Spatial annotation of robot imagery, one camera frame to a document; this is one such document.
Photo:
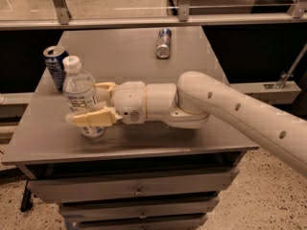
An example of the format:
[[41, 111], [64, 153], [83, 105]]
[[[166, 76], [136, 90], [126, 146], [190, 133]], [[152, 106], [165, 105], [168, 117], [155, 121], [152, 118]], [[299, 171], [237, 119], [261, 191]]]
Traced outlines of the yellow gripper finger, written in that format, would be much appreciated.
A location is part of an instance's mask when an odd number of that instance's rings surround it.
[[76, 127], [111, 127], [121, 119], [122, 116], [113, 107], [86, 110], [84, 113], [70, 113], [65, 116], [65, 121]]
[[97, 99], [99, 102], [110, 102], [113, 90], [117, 87], [115, 82], [98, 82], [96, 84]]

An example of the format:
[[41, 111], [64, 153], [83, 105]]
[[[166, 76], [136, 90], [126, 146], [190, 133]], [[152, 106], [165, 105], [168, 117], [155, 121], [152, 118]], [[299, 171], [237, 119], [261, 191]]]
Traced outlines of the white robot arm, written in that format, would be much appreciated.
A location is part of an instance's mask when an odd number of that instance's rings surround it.
[[307, 122], [204, 73], [185, 72], [177, 83], [101, 82], [97, 87], [100, 101], [67, 115], [69, 124], [111, 127], [119, 121], [161, 121], [170, 127], [201, 128], [213, 115], [307, 176]]

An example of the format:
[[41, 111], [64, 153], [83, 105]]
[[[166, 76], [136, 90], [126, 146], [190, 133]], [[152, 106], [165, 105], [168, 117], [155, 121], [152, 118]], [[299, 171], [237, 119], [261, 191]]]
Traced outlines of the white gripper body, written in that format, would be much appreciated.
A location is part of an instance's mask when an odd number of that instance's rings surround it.
[[112, 93], [112, 104], [126, 125], [143, 124], [146, 119], [145, 83], [127, 81], [118, 85]]

